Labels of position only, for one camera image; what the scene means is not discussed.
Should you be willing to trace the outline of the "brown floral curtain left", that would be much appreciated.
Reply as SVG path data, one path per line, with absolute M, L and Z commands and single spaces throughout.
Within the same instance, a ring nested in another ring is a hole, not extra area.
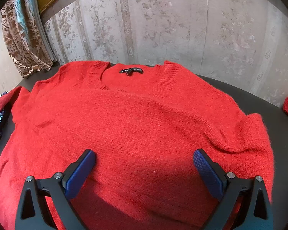
M 1 9 L 3 39 L 23 78 L 53 65 L 34 15 L 33 0 L 7 0 Z

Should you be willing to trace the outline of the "bright red fuzzy sweater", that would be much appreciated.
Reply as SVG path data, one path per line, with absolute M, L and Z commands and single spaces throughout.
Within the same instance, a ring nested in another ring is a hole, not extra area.
M 27 176 L 63 171 L 86 149 L 97 163 L 73 206 L 90 229 L 198 229 L 217 205 L 192 163 L 197 149 L 272 191 L 274 157 L 259 114 L 179 64 L 71 62 L 32 90 L 0 98 L 15 124 L 0 155 L 0 223 L 15 228 Z

